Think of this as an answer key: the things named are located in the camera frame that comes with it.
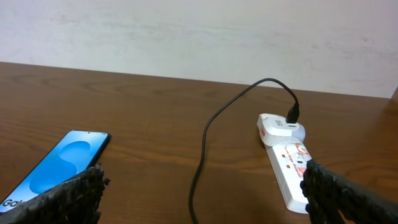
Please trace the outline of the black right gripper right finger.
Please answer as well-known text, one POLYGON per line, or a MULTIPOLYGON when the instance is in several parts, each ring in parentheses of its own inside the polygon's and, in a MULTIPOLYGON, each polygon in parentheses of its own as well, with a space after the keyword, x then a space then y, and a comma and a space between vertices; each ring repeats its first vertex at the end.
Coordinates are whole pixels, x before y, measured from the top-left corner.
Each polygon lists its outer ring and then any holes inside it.
POLYGON ((397 204, 311 159, 300 183, 312 223, 397 224, 397 204))

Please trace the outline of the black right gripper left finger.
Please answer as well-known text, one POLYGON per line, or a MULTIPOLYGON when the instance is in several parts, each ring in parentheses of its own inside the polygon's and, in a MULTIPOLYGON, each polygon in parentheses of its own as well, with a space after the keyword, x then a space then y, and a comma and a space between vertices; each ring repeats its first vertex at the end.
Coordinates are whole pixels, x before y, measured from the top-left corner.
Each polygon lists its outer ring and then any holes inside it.
POLYGON ((98 164, 1 215, 1 224, 97 224, 110 180, 98 164))

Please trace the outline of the blue Samsung Galaxy smartphone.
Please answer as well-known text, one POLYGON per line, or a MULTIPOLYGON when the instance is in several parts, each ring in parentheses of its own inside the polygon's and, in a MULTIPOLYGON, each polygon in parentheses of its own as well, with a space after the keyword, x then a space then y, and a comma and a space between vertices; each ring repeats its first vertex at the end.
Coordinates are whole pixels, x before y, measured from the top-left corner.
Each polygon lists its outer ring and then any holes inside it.
POLYGON ((93 166, 111 135, 104 132, 71 130, 1 201, 1 214, 16 208, 46 190, 93 166))

